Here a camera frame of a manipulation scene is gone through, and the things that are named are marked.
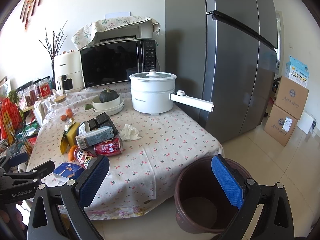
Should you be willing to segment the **blue almond snack box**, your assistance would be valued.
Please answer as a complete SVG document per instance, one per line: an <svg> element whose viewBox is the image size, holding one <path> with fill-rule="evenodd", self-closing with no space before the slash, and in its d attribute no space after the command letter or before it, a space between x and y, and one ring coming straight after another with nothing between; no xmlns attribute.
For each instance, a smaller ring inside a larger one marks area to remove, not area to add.
<svg viewBox="0 0 320 240"><path fill-rule="evenodd" d="M59 181L66 182L70 179L77 180L84 170L82 166L77 164L62 163L53 171L53 175Z"/></svg>

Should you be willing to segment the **red cartoon snack package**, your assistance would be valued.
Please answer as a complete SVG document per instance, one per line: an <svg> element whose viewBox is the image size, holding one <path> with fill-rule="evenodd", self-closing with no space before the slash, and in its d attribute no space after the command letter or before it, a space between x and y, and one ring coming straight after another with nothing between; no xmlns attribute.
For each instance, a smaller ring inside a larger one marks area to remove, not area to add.
<svg viewBox="0 0 320 240"><path fill-rule="evenodd" d="M97 157L93 155L91 152L87 150L81 150L79 147L77 147L74 150L74 158L76 161L79 162L79 164L84 168L84 169L89 169L94 162L97 160Z"/></svg>

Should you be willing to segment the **red drink can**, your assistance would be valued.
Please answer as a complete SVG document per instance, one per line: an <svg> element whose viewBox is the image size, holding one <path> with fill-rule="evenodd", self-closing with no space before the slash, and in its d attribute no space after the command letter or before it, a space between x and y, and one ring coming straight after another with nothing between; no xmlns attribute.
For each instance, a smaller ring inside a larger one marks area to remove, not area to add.
<svg viewBox="0 0 320 240"><path fill-rule="evenodd" d="M115 137L94 145L94 151L97 155L114 156L123 151L123 142L120 138Z"/></svg>

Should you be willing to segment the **white milk carton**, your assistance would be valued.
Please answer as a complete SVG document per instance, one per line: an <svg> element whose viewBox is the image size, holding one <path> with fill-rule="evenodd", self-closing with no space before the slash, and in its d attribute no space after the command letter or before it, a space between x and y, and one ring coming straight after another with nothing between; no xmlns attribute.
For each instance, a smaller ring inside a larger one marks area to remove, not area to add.
<svg viewBox="0 0 320 240"><path fill-rule="evenodd" d="M103 126L99 129L87 132L82 135L78 135L75 137L76 143L78 147L83 150L90 146L94 146L100 142L103 142L108 139L112 139L115 137L115 133L113 132L112 127Z"/></svg>

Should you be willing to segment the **yellow snack wrapper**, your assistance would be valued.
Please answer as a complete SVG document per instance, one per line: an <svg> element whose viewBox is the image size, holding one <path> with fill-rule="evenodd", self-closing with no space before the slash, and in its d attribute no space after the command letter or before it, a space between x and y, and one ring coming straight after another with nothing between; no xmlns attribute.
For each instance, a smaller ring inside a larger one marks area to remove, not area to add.
<svg viewBox="0 0 320 240"><path fill-rule="evenodd" d="M73 125L66 125L63 130L63 135L60 141L60 152L65 154L68 146L74 145L74 139L71 135L71 129Z"/></svg>

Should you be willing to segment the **blue and white box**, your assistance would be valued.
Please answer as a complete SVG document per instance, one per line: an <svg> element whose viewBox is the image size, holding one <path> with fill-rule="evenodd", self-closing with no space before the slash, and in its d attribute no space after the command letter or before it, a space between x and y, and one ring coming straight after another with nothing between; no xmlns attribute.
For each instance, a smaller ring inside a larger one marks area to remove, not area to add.
<svg viewBox="0 0 320 240"><path fill-rule="evenodd" d="M87 132L90 132L90 126L87 121L84 121L79 127L78 127L78 132L77 135L83 135L86 134Z"/></svg>

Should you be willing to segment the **white tissue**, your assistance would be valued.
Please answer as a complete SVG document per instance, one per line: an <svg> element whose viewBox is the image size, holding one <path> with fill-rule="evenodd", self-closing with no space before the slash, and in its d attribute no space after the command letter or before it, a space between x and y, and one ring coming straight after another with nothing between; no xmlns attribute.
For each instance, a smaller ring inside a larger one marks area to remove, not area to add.
<svg viewBox="0 0 320 240"><path fill-rule="evenodd" d="M139 140L141 137L139 136L138 129L129 124L125 124L120 132L120 138L122 139L122 141L133 141Z"/></svg>

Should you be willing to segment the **brown trash bin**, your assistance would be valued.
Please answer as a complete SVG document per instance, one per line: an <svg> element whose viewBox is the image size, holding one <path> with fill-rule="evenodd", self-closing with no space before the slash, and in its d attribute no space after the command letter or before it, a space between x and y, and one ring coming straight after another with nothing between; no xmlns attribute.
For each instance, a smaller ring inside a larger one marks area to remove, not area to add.
<svg viewBox="0 0 320 240"><path fill-rule="evenodd" d="M245 202L233 206L212 172L212 156L187 166L175 186L176 221L188 233L213 233L240 239L254 214Z"/></svg>

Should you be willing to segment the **black plastic tray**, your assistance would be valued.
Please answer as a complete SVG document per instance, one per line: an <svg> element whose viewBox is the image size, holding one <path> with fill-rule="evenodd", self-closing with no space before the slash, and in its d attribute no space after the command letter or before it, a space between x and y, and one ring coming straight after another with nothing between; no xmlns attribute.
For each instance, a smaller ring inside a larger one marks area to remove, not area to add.
<svg viewBox="0 0 320 240"><path fill-rule="evenodd" d="M89 125L90 131L93 131L95 129L98 129L104 126L110 126L115 136L119 134L119 131L117 130L116 126L114 125L114 123L106 113L101 113L95 118L88 120L88 125Z"/></svg>

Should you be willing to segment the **cardboard box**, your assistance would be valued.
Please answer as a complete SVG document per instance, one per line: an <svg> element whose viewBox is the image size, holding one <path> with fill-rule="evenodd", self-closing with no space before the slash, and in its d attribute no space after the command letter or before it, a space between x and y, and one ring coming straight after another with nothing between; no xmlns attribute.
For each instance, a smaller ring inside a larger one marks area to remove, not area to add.
<svg viewBox="0 0 320 240"><path fill-rule="evenodd" d="M304 111L308 94L309 90L307 88L282 76L277 89L275 104L299 120Z"/></svg>
<svg viewBox="0 0 320 240"><path fill-rule="evenodd" d="M282 146L286 146L298 120L280 107L273 105L264 131Z"/></svg>

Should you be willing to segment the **glass jar with wooden lid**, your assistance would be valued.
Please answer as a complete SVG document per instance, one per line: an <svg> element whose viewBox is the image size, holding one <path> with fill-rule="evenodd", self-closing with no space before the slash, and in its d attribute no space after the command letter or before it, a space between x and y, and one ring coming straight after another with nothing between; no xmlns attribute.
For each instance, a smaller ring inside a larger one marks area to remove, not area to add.
<svg viewBox="0 0 320 240"><path fill-rule="evenodd" d="M73 108L71 98L67 94L58 95L50 100L47 116L50 120L59 120L61 115L67 113L68 108Z"/></svg>

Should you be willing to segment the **red labelled jar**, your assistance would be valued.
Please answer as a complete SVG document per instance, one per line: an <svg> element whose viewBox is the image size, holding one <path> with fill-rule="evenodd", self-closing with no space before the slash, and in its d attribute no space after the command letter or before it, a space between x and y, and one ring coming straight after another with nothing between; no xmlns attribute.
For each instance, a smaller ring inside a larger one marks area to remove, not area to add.
<svg viewBox="0 0 320 240"><path fill-rule="evenodd" d="M47 97L51 96L52 90L50 87L50 78L49 77L45 77L44 79L42 79L39 82L39 87L40 87L41 96L43 98L47 98Z"/></svg>

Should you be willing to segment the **upper cardboard box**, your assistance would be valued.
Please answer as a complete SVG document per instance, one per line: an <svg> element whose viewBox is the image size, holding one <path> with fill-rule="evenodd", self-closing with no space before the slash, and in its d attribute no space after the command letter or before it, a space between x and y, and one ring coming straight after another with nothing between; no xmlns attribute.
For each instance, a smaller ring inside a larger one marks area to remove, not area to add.
<svg viewBox="0 0 320 240"><path fill-rule="evenodd" d="M277 89L275 104L299 120L304 111L308 94L309 90L307 88L282 76Z"/></svg>

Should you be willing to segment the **light blue carton box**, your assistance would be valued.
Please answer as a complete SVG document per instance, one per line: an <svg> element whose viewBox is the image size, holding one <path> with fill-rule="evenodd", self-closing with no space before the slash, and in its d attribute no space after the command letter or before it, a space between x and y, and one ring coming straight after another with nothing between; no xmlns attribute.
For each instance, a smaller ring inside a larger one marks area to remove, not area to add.
<svg viewBox="0 0 320 240"><path fill-rule="evenodd" d="M298 59L289 56L289 61L286 63L285 77L307 88L309 79L308 67Z"/></svg>

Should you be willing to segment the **grey refrigerator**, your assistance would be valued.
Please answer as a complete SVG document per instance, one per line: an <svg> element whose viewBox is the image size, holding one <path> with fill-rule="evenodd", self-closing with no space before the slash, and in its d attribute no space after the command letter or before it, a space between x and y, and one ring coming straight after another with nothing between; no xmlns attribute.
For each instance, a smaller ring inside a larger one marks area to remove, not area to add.
<svg viewBox="0 0 320 240"><path fill-rule="evenodd" d="M211 101L182 109L220 142L259 126L276 72L273 0L165 0L165 69Z"/></svg>

